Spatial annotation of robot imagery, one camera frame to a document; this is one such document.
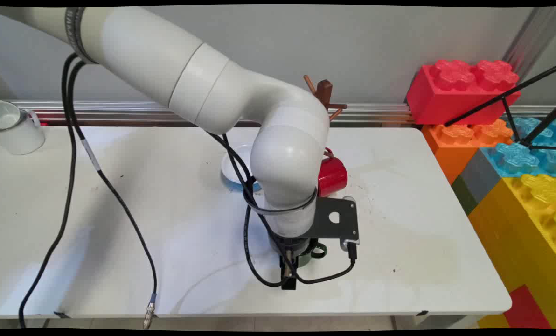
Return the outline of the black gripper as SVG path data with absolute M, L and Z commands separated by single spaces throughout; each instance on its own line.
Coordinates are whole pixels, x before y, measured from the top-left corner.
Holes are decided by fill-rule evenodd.
M 294 257 L 297 257 L 297 268 L 307 265 L 307 238 L 283 238 L 277 235 L 269 236 L 269 243 L 273 251 L 278 254 L 279 266 L 281 268 L 281 289 L 283 291 L 295 291 L 297 285 L 297 278 L 292 274 L 288 266 L 284 266 L 281 251 L 292 252 L 292 263 L 294 264 Z

